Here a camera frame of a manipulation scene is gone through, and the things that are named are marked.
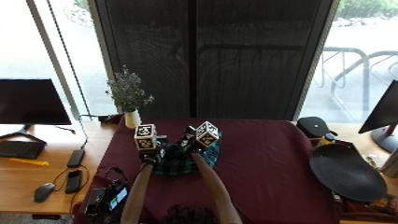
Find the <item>white vase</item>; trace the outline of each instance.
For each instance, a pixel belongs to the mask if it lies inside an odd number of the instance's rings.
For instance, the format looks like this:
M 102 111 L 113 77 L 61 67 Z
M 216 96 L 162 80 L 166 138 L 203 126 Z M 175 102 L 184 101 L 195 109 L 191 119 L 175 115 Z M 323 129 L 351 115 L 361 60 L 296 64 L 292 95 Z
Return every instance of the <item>white vase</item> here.
M 140 117 L 138 113 L 138 109 L 132 112 L 123 113 L 125 127 L 128 129 L 134 129 L 138 125 L 140 125 Z

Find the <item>green shrub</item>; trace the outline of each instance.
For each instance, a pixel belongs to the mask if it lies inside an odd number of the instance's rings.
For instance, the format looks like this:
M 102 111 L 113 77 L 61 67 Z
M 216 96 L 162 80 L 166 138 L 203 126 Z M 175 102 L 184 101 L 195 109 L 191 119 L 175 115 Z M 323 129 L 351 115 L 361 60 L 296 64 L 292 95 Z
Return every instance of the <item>green shrub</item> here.
M 398 0 L 339 0 L 335 17 L 392 17 L 398 14 Z

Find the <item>computer mouse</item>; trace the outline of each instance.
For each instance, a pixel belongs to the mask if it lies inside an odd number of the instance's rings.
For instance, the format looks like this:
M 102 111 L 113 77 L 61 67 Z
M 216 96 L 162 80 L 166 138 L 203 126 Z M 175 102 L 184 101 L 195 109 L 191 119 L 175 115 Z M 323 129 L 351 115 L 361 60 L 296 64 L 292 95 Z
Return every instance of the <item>computer mouse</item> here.
M 42 186 L 39 186 L 34 190 L 33 201 L 35 203 L 42 203 L 47 199 L 47 196 L 51 193 L 53 189 L 54 185 L 51 183 L 45 183 Z

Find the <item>green plaid fabric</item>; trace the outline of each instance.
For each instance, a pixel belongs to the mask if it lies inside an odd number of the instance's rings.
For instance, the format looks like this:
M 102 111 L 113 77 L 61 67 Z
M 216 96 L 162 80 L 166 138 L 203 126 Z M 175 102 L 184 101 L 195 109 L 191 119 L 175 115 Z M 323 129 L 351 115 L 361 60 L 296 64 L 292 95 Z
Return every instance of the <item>green plaid fabric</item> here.
M 219 139 L 199 153 L 210 167 L 214 167 L 218 158 Z M 155 164 L 151 174 L 175 176 L 198 172 L 195 162 L 187 157 L 182 147 L 178 144 L 170 144 L 166 148 L 164 158 Z

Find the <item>black phone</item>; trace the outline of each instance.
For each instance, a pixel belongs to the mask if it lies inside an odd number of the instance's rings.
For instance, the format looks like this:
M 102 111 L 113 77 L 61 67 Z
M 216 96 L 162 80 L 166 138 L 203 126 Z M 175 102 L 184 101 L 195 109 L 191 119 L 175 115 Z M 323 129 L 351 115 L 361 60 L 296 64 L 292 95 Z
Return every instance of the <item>black phone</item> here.
M 69 161 L 66 162 L 66 167 L 67 168 L 79 167 L 83 156 L 85 156 L 85 150 L 83 149 L 73 150 Z
M 73 170 L 69 171 L 66 174 L 66 188 L 65 193 L 73 193 L 79 190 L 79 184 L 82 179 L 82 171 L 81 170 Z

